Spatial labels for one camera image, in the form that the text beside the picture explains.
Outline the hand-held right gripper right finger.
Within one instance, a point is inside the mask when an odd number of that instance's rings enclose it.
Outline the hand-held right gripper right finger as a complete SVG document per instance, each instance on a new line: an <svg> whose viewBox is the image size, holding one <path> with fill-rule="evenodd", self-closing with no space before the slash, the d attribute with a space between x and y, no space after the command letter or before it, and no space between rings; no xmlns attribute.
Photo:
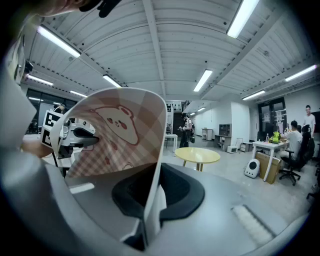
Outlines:
<svg viewBox="0 0 320 256"><path fill-rule="evenodd" d="M287 223L240 185L206 172L164 163L167 208L150 256L277 256L308 215Z"/></svg>

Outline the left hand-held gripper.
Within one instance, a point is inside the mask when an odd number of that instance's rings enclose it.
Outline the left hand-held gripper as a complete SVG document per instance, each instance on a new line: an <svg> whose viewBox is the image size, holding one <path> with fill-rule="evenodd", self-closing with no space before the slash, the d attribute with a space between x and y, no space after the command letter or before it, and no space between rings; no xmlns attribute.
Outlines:
<svg viewBox="0 0 320 256"><path fill-rule="evenodd" d="M99 140L81 123L72 122L62 113L47 111L41 129L40 157L57 153L59 159L70 158L74 148L91 147Z"/></svg>

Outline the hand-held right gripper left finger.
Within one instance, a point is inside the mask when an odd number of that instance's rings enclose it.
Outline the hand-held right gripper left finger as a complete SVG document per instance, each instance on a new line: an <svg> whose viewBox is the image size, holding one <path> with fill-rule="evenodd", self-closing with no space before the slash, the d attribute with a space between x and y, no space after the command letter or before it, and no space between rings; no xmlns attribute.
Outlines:
<svg viewBox="0 0 320 256"><path fill-rule="evenodd" d="M61 256L148 256L144 207L155 170L64 178L55 166L0 147L0 191L13 215L45 247Z"/></svg>

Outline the pink checked bear-print tablecloth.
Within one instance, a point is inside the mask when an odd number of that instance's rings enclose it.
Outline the pink checked bear-print tablecloth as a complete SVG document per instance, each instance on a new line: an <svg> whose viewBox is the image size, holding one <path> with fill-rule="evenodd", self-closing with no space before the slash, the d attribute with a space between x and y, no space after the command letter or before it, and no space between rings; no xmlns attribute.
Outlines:
<svg viewBox="0 0 320 256"><path fill-rule="evenodd" d="M65 117L89 122L99 142L85 147L65 179L122 172L146 164L155 169L146 201L134 198L144 208L146 244L160 231L160 213L167 207L160 184L161 157L167 120L164 100L157 94L137 88L111 88L98 91L75 105Z"/></svg>

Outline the person's left forearm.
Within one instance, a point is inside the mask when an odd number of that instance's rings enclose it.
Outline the person's left forearm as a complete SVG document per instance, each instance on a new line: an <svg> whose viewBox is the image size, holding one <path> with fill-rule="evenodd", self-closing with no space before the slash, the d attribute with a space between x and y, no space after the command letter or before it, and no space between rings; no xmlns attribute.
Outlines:
<svg viewBox="0 0 320 256"><path fill-rule="evenodd" d="M23 140L20 149L23 152L31 153L38 158L47 157L54 152L52 148L42 144L39 139Z"/></svg>

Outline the white pet carrier backpack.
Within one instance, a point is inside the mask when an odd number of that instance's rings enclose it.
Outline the white pet carrier backpack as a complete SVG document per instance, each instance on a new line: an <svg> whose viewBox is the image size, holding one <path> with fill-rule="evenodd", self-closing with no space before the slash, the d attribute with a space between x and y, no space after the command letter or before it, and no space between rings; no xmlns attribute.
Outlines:
<svg viewBox="0 0 320 256"><path fill-rule="evenodd" d="M259 175L259 173L260 173L260 161L255 158L251 159L244 170L244 175L252 179L255 179Z"/></svg>

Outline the round yellow wooden table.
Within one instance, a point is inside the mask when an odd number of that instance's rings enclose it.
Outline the round yellow wooden table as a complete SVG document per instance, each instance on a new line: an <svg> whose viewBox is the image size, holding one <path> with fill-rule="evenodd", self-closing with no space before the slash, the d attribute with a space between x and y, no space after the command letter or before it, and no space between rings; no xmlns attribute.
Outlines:
<svg viewBox="0 0 320 256"><path fill-rule="evenodd" d="M185 167L187 162L195 163L196 170L203 172L204 164L213 164L220 160L219 153L206 148L199 147L182 147L177 148L175 156L183 160L182 166Z"/></svg>

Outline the person's light short-sleeved shirt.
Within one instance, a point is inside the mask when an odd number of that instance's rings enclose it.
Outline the person's light short-sleeved shirt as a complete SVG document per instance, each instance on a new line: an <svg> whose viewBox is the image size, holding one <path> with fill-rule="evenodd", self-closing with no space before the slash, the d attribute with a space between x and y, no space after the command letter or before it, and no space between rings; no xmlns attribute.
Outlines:
<svg viewBox="0 0 320 256"><path fill-rule="evenodd" d="M31 18L12 21L13 38L0 61L0 149L19 148L36 109L21 89L25 72L23 28Z"/></svg>

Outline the white office desk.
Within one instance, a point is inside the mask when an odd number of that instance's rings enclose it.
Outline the white office desk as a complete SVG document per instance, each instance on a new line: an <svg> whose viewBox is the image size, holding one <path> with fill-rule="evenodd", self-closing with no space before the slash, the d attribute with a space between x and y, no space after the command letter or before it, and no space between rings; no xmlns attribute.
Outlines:
<svg viewBox="0 0 320 256"><path fill-rule="evenodd" d="M275 150L280 149L280 148L286 148L289 145L289 141L280 142L279 144L262 142L262 141L254 141L252 144L253 144L252 159L254 159L256 156L257 148L270 150L268 165L266 168L265 175L263 177L263 181L266 182L268 175L269 175L269 172L270 172L270 169L271 169L272 160L274 157Z"/></svg>
<svg viewBox="0 0 320 256"><path fill-rule="evenodd" d="M172 152L174 153L177 149L178 146L178 136L176 134L166 134L164 137L165 141L166 141L166 148L168 147L168 139L173 139L173 150Z"/></svg>

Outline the black staircase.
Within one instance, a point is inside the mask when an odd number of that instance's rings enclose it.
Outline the black staircase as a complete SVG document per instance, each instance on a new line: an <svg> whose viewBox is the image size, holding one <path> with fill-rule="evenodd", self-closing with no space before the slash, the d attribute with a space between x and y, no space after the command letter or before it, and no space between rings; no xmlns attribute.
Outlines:
<svg viewBox="0 0 320 256"><path fill-rule="evenodd" d="M184 126L184 121L182 118L182 113L185 112L188 105L191 103L190 100L186 101L174 101L171 105L171 110L173 111L173 128L172 133L178 137L182 136L182 132L178 130L179 127Z"/></svg>

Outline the grey cubby shelf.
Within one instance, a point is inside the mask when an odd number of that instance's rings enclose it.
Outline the grey cubby shelf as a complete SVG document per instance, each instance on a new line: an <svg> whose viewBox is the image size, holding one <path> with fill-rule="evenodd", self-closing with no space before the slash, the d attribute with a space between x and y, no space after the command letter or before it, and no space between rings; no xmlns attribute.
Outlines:
<svg viewBox="0 0 320 256"><path fill-rule="evenodd" d="M222 137L232 136L232 125L231 124L220 124L218 128L218 135Z"/></svg>

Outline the group of ceiling strip lights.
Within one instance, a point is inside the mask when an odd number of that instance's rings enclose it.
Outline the group of ceiling strip lights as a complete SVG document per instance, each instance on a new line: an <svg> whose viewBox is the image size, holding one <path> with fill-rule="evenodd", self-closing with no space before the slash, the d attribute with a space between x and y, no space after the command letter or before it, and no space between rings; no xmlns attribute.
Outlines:
<svg viewBox="0 0 320 256"><path fill-rule="evenodd" d="M222 101L320 102L320 56L284 0L120 0L25 29L28 84L72 100L152 91L192 115Z"/></svg>

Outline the black office chair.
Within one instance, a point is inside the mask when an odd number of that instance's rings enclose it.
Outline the black office chair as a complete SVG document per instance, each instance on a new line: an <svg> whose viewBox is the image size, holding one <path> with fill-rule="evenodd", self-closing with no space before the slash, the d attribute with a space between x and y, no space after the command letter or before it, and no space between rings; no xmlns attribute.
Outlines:
<svg viewBox="0 0 320 256"><path fill-rule="evenodd" d="M313 158L315 150L315 142L311 136L310 131L302 131L302 141L297 152L296 158L293 158L294 151L286 149L288 156L282 156L281 160L287 164L288 169L279 169L279 173L282 175L279 177L279 180L283 178L290 178L292 185L295 186L296 182L300 180L301 176L294 172L300 171L306 163Z"/></svg>
<svg viewBox="0 0 320 256"><path fill-rule="evenodd" d="M319 193L319 185L317 183L313 184L311 187L311 192L308 193L308 195L306 196L306 199L309 200L310 197L312 198L316 198L317 194Z"/></svg>

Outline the black framed glass door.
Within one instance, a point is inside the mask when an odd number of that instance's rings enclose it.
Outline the black framed glass door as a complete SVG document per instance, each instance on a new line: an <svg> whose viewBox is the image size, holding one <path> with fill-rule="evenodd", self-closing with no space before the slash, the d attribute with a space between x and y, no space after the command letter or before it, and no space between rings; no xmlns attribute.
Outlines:
<svg viewBox="0 0 320 256"><path fill-rule="evenodd" d="M287 111L284 97L267 100L258 104L259 132L273 136L283 134L287 126Z"/></svg>

